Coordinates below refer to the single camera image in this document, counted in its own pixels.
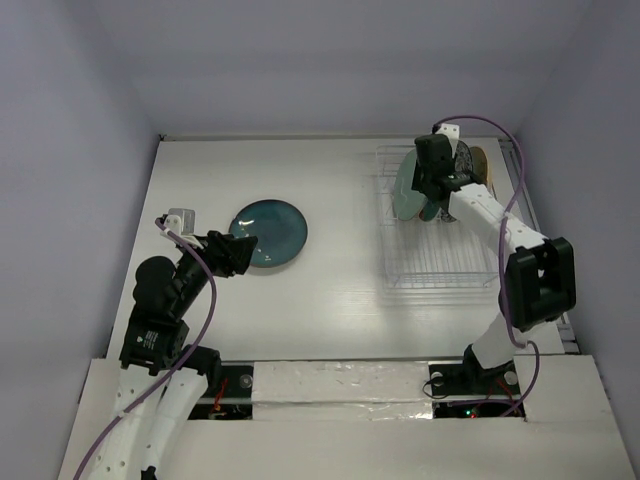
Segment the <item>dark teal plate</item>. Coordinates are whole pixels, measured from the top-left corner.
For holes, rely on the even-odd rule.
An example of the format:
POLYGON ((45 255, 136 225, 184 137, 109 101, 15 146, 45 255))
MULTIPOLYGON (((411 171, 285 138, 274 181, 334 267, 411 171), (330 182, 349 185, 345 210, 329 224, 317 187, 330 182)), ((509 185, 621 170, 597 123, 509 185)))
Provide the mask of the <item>dark teal plate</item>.
POLYGON ((256 237, 250 265, 276 268, 294 260, 308 238, 308 224, 294 205, 264 199, 243 207, 233 218, 229 233, 235 238, 256 237))

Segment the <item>light green plate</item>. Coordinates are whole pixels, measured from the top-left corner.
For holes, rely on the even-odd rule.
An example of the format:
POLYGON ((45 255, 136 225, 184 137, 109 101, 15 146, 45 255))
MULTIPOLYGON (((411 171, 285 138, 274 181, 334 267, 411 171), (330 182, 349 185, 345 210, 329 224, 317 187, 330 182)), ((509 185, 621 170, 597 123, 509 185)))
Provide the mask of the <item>light green plate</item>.
POLYGON ((401 221, 414 218, 426 203, 426 197, 412 188, 416 160, 416 150, 412 149, 405 155, 396 171, 393 210, 396 218, 401 221))

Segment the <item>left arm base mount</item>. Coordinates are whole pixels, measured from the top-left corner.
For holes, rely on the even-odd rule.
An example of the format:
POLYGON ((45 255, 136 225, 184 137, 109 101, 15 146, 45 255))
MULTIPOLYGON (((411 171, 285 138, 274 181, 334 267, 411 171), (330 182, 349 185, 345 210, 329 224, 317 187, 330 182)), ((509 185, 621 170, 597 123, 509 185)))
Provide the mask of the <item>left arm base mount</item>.
POLYGON ((253 363, 223 363, 222 376, 193 407, 189 420, 251 420, 253 363))

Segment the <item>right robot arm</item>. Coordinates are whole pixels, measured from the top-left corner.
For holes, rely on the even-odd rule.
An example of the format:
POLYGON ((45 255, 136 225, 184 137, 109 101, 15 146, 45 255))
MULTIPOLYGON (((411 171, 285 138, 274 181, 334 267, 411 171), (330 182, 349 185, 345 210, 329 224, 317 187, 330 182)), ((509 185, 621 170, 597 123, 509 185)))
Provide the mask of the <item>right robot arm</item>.
POLYGON ((531 345, 532 335, 542 325, 575 307, 574 250, 565 238, 550 239, 523 223, 477 175, 456 170, 453 130, 445 124, 414 140, 412 189, 437 203, 497 256, 499 313, 466 348, 460 368, 462 384, 482 392, 516 351, 531 345))

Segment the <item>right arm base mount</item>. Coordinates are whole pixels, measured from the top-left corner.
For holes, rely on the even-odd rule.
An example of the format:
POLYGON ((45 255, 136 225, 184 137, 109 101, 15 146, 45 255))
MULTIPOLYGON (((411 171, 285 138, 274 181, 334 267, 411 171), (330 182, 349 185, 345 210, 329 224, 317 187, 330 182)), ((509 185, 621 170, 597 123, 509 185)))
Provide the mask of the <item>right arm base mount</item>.
POLYGON ((472 346, 460 360, 430 362, 422 392, 432 400, 436 418, 525 418, 513 359, 485 369, 472 346))

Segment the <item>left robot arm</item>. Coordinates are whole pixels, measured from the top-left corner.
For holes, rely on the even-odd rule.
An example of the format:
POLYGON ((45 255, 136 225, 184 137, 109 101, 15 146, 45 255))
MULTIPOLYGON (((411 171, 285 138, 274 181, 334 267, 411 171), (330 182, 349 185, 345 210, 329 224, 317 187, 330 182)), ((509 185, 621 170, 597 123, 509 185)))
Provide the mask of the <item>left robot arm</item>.
POLYGON ((246 272, 257 239, 161 232, 181 257, 154 256, 136 270, 111 419, 77 467, 77 479, 162 478, 197 401, 224 386, 219 352, 200 344, 213 317, 189 342, 184 316, 216 278, 246 272))

